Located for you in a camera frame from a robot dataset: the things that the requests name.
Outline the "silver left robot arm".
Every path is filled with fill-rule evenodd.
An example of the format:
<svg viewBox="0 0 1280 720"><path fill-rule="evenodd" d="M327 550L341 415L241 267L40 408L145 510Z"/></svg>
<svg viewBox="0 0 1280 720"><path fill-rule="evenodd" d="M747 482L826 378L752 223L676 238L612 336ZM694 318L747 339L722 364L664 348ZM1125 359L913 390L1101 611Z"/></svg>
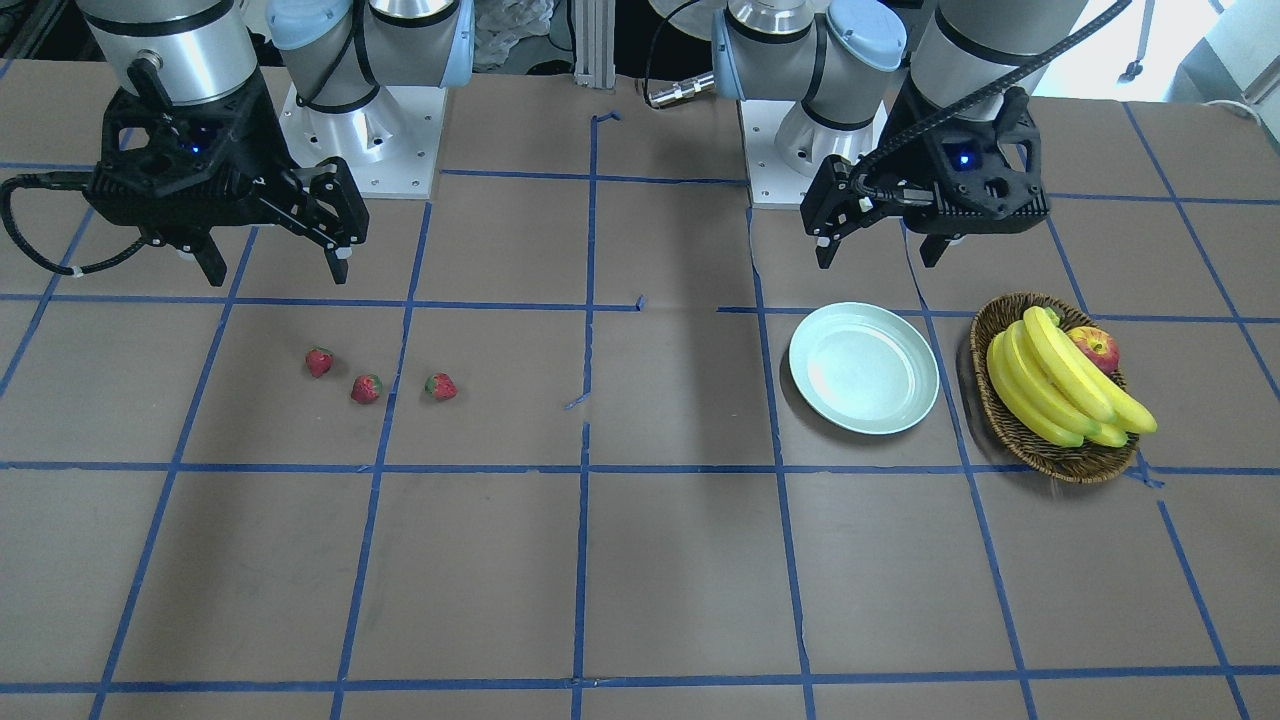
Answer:
<svg viewBox="0 0 1280 720"><path fill-rule="evenodd" d="M1082 1L938 1L910 44L882 1L731 1L714 18L716 91L785 101L780 150L808 176L803 227L820 268L899 218L933 266L970 234L1050 215L1030 91L1082 41Z"/></svg>

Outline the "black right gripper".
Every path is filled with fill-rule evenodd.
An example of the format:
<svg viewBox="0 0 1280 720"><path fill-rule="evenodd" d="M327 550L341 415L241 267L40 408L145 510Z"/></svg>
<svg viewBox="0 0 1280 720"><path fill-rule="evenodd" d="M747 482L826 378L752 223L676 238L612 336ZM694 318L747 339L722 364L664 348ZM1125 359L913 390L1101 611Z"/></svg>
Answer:
<svg viewBox="0 0 1280 720"><path fill-rule="evenodd" d="M275 224L317 245L335 284L348 281L353 249L370 215L344 158L316 167L292 160L262 72L223 97L180 105L156 68L131 68L141 90L116 92L102 123L102 156L90 205L148 236L192 229L192 256L212 287L227 263L214 227Z"/></svg>

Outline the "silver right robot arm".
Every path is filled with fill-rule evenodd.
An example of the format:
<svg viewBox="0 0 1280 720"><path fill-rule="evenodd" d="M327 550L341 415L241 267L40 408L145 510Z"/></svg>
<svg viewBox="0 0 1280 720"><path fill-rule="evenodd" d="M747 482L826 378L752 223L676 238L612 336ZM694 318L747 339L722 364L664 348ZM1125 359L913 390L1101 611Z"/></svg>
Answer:
<svg viewBox="0 0 1280 720"><path fill-rule="evenodd" d="M78 8L120 85L83 196L212 286L227 274L212 231L239 225L311 241L346 283L370 223L355 169L424 155L393 88L461 87L474 69L471 1L270 1L293 87L283 120L238 3Z"/></svg>

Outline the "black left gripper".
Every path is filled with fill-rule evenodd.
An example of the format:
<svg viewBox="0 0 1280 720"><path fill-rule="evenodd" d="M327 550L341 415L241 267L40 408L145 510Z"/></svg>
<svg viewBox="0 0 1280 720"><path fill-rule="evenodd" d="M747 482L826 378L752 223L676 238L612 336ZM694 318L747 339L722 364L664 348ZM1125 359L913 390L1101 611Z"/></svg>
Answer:
<svg viewBox="0 0 1280 720"><path fill-rule="evenodd" d="M1041 179L1041 133L1019 86L997 100L988 119L954 117L882 159L879 183L932 193L904 219L920 243L924 268L936 268L952 236L1015 234L1050 215ZM831 268L842 240L879 220L876 204L855 187L854 164L829 155L804 193L800 218L814 240L820 269Z"/></svg>

